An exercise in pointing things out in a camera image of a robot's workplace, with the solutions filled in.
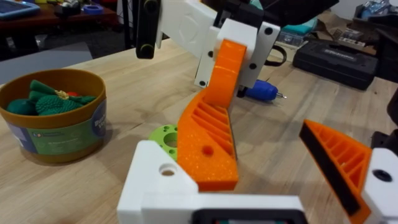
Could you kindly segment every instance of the green knitted object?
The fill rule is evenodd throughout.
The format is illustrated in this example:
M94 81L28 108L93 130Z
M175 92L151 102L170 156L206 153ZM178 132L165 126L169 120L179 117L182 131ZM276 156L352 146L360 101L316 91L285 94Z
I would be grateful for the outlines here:
M82 107L80 103L72 100L63 100L57 95L47 95L41 97L36 103L36 111L39 115L53 115L65 113Z
M86 105L87 103L95 100L95 96L69 96L69 100L73 100L76 103Z
M7 106L7 111L20 115L37 115L35 104L29 99L16 99Z
M66 93L62 93L60 97L59 91L37 80L30 83L30 90L29 99L36 104L36 111L42 116L75 110L96 98L95 96L68 96Z

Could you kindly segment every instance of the circular hole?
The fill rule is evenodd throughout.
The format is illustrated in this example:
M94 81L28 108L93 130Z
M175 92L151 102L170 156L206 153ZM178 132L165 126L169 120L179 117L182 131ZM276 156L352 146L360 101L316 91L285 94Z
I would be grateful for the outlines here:
M170 177L177 173L177 168L173 164L163 164L159 167L159 172L163 176Z
M256 65L255 63L251 63L251 64L249 65L249 68L250 68L250 69L256 69L256 68L257 68L257 65Z
M168 133L164 136L163 142L169 147L177 147L177 133Z
M272 33L273 33L273 29L271 28L271 27L268 27L268 28L266 28L265 30L264 30L264 33L266 34L266 35L271 35Z
M214 150L211 146L203 146L201 151L202 153L204 153L205 156L212 156L214 153Z
M373 175L377 177L379 180L384 181L384 182L391 182L392 177L389 173L387 173L384 170L373 170L372 171Z

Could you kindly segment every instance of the orange 3d-printed part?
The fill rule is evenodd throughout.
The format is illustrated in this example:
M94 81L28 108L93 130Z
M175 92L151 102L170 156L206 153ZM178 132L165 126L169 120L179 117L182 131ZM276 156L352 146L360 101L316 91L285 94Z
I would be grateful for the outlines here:
M345 134L305 120L300 138L338 197L351 223L363 223L370 209L361 197L372 150Z
M178 122L177 162L200 191L233 190L238 182L228 107L246 47L224 40L210 85L190 102Z
M229 107L245 53L246 46L229 40L222 42L207 86L205 102L223 108Z

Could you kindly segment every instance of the lime green disc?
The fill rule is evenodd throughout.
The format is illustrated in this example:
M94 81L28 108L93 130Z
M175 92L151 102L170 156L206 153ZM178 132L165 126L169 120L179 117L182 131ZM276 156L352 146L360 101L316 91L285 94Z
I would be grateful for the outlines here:
M177 161L177 126L168 124L161 126L149 135L174 160Z

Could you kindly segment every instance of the black toolbox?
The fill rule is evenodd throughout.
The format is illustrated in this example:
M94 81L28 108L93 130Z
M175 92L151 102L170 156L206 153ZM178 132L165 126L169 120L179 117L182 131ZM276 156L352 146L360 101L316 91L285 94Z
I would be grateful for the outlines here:
M293 66L365 90L373 81L378 59L328 40L310 40L298 49Z

